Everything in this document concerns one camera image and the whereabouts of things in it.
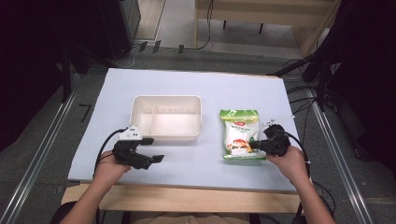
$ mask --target human hand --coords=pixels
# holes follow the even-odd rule
[[[283,157],[267,154],[268,161],[275,164],[280,172],[293,184],[298,180],[308,179],[303,152],[294,146],[289,146]]]
[[[101,158],[96,167],[92,184],[109,191],[124,173],[131,170],[131,167],[117,163],[111,151],[104,152]]]

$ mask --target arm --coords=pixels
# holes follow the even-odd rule
[[[117,164],[110,151],[105,152],[102,158],[90,186],[62,220],[62,224],[92,223],[99,203],[122,175],[131,169],[130,166]]]
[[[283,157],[266,156],[297,189],[303,205],[307,223],[335,223],[317,191],[312,185],[305,169],[304,156],[297,147],[289,147]]]

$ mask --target snack bag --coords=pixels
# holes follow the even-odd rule
[[[256,110],[221,110],[224,121],[224,159],[265,159],[265,152],[251,148],[259,139],[259,113]]]

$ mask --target white table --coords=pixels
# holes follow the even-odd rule
[[[115,130],[130,126],[138,95],[197,95],[202,100],[202,130],[194,141],[154,141],[138,152],[163,154],[161,163],[148,170],[132,170],[120,184],[187,189],[224,189],[261,192],[295,192],[295,188],[269,161],[226,161],[222,158],[221,109],[257,109],[260,123],[291,115],[283,80],[265,76],[221,73],[109,69],[68,178],[89,182],[97,153]],[[295,136],[292,119],[281,123]],[[113,137],[106,145],[110,150]]]

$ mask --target white plastic tray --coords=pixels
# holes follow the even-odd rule
[[[198,96],[137,96],[130,124],[154,140],[195,140],[201,131]]]

